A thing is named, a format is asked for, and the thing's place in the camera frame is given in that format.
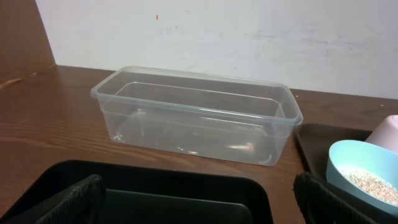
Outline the pile of white rice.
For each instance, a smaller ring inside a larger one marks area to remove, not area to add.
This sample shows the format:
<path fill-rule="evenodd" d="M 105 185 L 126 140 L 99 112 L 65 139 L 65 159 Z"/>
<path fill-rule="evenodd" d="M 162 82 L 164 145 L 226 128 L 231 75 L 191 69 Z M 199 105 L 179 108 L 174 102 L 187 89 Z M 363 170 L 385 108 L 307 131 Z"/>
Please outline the pile of white rice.
<path fill-rule="evenodd" d="M 373 197 L 397 205 L 397 189 L 384 179 L 360 168 L 343 169 L 342 173 L 354 185 Z"/>

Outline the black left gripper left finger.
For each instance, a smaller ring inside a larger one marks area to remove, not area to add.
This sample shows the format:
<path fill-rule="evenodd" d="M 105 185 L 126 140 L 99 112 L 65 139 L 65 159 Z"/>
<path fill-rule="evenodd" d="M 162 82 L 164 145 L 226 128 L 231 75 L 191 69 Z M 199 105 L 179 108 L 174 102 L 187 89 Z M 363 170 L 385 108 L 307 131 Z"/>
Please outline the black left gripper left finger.
<path fill-rule="evenodd" d="M 95 224 L 99 222 L 105 197 L 102 177 L 93 174 L 2 223 Z"/>

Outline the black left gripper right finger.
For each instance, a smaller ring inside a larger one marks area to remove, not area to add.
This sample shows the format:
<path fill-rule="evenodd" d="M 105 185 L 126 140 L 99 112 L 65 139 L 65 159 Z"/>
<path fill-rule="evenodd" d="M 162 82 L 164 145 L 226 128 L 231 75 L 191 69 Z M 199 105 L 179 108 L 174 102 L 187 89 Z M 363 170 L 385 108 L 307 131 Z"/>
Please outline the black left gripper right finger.
<path fill-rule="evenodd" d="M 295 177 L 295 199 L 306 223 L 372 224 L 373 210 L 344 190 L 309 172 Z"/>

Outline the light blue small bowl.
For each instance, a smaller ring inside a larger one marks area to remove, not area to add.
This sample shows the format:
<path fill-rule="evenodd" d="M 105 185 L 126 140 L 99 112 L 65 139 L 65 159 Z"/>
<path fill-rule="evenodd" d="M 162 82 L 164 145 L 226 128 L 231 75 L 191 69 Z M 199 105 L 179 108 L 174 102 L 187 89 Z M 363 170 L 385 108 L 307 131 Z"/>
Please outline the light blue small bowl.
<path fill-rule="evenodd" d="M 372 196 L 343 175 L 342 170 L 353 168 L 368 171 L 396 188 L 397 154 L 368 142 L 342 140 L 330 146 L 326 167 L 327 182 L 396 217 L 396 205 Z"/>

